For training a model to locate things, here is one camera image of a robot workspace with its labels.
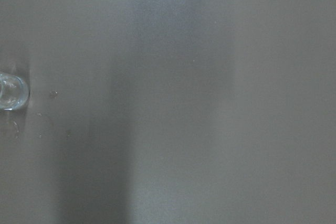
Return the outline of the clear glass measuring beaker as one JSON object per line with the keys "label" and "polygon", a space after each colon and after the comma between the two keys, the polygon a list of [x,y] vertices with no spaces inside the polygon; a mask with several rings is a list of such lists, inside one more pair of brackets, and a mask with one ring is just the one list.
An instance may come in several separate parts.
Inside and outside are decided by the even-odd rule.
{"label": "clear glass measuring beaker", "polygon": [[13,74],[1,72],[1,110],[20,110],[29,100],[27,82]]}

